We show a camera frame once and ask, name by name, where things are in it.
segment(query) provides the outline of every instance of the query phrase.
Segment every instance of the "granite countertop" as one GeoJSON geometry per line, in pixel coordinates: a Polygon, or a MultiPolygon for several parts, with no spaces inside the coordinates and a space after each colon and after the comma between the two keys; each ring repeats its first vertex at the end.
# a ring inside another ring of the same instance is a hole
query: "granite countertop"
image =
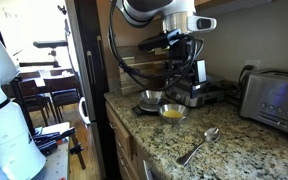
{"type": "Polygon", "coordinates": [[[179,125],[159,116],[132,112],[140,94],[105,94],[125,127],[165,179],[288,179],[288,135],[253,120],[241,119],[225,102],[192,108],[179,125]],[[217,142],[204,143],[185,167],[176,163],[199,144],[210,127],[217,142]]]}

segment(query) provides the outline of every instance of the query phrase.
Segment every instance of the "small bowl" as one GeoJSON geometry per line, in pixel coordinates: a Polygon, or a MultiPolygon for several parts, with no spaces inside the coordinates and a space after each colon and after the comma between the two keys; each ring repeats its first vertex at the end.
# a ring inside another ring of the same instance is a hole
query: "small bowl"
{"type": "Polygon", "coordinates": [[[159,115],[169,124],[179,124],[189,115],[190,110],[180,104],[165,104],[161,106],[158,110],[159,115]],[[182,117],[169,117],[165,116],[166,111],[174,110],[182,115],[182,117]]]}
{"type": "Polygon", "coordinates": [[[142,92],[141,98],[144,100],[146,104],[155,105],[160,103],[163,95],[164,95],[163,91],[146,90],[142,92]]]}

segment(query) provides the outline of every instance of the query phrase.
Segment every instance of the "wooden cabinet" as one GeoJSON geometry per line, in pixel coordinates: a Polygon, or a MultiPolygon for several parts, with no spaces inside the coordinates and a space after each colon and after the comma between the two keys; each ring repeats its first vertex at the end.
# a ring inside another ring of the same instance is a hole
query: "wooden cabinet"
{"type": "Polygon", "coordinates": [[[195,0],[198,15],[216,16],[271,3],[274,0],[195,0]]]}
{"type": "Polygon", "coordinates": [[[121,176],[124,180],[138,180],[136,143],[108,103],[106,103],[106,110],[110,126],[115,133],[121,176]]]}

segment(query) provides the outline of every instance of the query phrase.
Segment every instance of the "window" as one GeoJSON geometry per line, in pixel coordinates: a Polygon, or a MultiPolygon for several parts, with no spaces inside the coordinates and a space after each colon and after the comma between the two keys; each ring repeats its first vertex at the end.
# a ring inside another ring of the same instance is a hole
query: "window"
{"type": "MultiPolygon", "coordinates": [[[[19,62],[53,62],[52,49],[37,48],[33,42],[65,40],[67,15],[57,8],[64,4],[64,0],[0,0],[0,30],[9,54],[19,62]]],[[[67,47],[55,50],[59,64],[70,66],[67,47]]]]}

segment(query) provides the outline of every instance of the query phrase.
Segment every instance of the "chair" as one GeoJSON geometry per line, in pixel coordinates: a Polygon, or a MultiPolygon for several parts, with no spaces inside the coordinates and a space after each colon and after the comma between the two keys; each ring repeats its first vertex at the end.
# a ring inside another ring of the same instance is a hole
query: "chair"
{"type": "Polygon", "coordinates": [[[2,91],[4,92],[4,94],[9,97],[9,98],[14,98],[15,97],[15,94],[13,92],[13,89],[12,89],[12,86],[10,83],[6,83],[6,84],[3,84],[1,86],[2,88],[2,91]]]}
{"type": "Polygon", "coordinates": [[[62,116],[60,107],[78,103],[80,95],[78,93],[78,83],[75,76],[44,79],[46,88],[51,94],[55,113],[60,121],[62,116]]]}
{"type": "Polygon", "coordinates": [[[44,113],[44,108],[46,110],[47,117],[49,118],[50,116],[48,111],[50,107],[53,117],[54,119],[56,119],[51,98],[48,96],[40,96],[38,94],[38,88],[36,86],[35,80],[20,82],[19,86],[24,97],[25,106],[29,112],[41,111],[44,123],[46,126],[48,126],[47,118],[44,113]]]}
{"type": "Polygon", "coordinates": [[[73,69],[52,69],[51,70],[51,76],[62,75],[63,71],[67,71],[67,72],[73,74],[73,69]]]}
{"type": "Polygon", "coordinates": [[[20,76],[22,79],[32,79],[32,78],[41,77],[38,71],[20,73],[18,76],[20,76]]]}

